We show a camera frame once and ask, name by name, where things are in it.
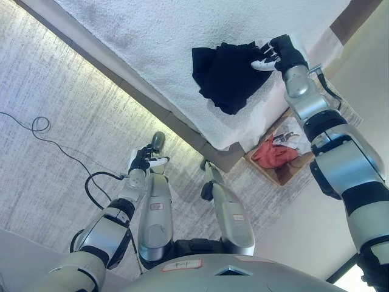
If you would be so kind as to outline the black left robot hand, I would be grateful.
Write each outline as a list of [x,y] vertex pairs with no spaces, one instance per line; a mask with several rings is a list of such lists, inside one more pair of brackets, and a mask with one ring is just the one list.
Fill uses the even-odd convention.
[[128,173],[136,169],[146,172],[149,168],[163,166],[170,160],[168,156],[156,156],[156,154],[157,151],[151,144],[133,150],[128,163]]

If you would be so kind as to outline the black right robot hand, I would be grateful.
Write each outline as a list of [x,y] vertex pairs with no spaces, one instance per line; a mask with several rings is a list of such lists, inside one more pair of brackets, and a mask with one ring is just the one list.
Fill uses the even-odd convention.
[[309,68],[305,49],[296,37],[288,34],[275,37],[260,47],[259,59],[251,62],[251,67],[257,71],[284,73],[296,66]]

